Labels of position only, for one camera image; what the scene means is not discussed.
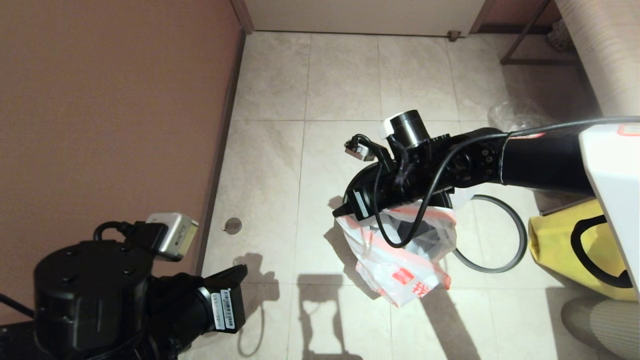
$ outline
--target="pink wall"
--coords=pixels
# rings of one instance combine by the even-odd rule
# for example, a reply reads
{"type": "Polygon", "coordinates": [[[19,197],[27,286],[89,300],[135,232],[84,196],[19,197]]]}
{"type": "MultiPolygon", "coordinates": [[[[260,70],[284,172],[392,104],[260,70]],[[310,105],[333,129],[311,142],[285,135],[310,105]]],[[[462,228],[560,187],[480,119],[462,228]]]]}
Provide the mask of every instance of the pink wall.
{"type": "MultiPolygon", "coordinates": [[[[526,25],[536,12],[542,0],[487,0],[492,1],[489,12],[482,24],[526,25]]],[[[555,2],[551,2],[542,14],[537,25],[550,25],[560,19],[560,11],[555,2]]]]}
{"type": "Polygon", "coordinates": [[[241,28],[228,0],[0,8],[0,292],[31,307],[38,261],[101,222],[204,222],[241,28]]]}

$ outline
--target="white door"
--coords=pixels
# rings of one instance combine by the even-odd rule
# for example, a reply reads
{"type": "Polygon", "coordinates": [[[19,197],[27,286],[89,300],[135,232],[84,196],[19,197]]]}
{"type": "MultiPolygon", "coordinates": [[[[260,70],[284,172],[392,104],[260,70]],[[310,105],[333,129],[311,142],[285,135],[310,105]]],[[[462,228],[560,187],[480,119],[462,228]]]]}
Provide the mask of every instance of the white door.
{"type": "Polygon", "coordinates": [[[256,30],[467,36],[484,0],[245,0],[256,30]]]}

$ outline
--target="clear plastic bag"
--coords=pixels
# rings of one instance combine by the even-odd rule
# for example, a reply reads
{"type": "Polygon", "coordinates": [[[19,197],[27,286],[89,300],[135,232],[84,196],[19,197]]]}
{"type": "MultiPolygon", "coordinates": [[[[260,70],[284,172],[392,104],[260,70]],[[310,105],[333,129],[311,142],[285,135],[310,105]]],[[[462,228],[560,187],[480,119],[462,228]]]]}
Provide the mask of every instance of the clear plastic bag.
{"type": "MultiPolygon", "coordinates": [[[[399,243],[408,233],[420,202],[380,214],[387,236],[399,243]]],[[[439,284],[447,289],[451,278],[438,264],[456,248],[455,214],[452,209],[428,207],[416,237],[403,249],[389,246],[371,217],[361,222],[351,216],[336,219],[353,254],[356,271],[369,287],[397,307],[421,298],[439,284]]]]}
{"type": "Polygon", "coordinates": [[[510,99],[492,106],[487,117],[489,126],[504,132],[555,123],[533,100],[525,97],[510,99]]]}

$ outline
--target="tile floor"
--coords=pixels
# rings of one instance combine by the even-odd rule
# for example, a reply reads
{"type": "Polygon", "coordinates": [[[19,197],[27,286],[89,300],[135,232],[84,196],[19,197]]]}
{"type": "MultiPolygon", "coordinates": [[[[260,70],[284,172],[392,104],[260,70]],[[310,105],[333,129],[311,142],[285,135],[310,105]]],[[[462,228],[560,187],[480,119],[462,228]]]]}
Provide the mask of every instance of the tile floor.
{"type": "MultiPolygon", "coordinates": [[[[587,289],[538,267],[530,255],[485,275],[452,254],[449,291],[400,309],[366,291],[331,215],[364,164],[343,143],[378,139],[378,121],[417,108],[429,133],[487,125],[487,111],[526,95],[558,119],[594,114],[567,67],[502,67],[511,35],[444,38],[258,32],[248,36],[213,213],[203,275],[246,263],[247,323],[208,334],[185,359],[544,359],[596,360],[559,314],[587,289]],[[230,217],[236,235],[222,231],[230,217]]],[[[519,56],[559,56],[542,37],[519,56]]],[[[523,219],[537,215],[530,190],[486,184],[523,219]]],[[[458,214],[458,247],[497,266],[516,249],[516,229],[490,204],[458,214]]]]}

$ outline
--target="floor drain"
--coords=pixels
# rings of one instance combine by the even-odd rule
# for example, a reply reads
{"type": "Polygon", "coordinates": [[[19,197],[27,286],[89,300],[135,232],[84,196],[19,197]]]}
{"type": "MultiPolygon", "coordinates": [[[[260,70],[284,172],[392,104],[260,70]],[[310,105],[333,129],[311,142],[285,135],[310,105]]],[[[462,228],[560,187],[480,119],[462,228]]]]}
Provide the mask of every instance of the floor drain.
{"type": "Polygon", "coordinates": [[[230,218],[225,223],[225,231],[228,234],[235,235],[242,229],[242,221],[238,218],[230,218]]]}

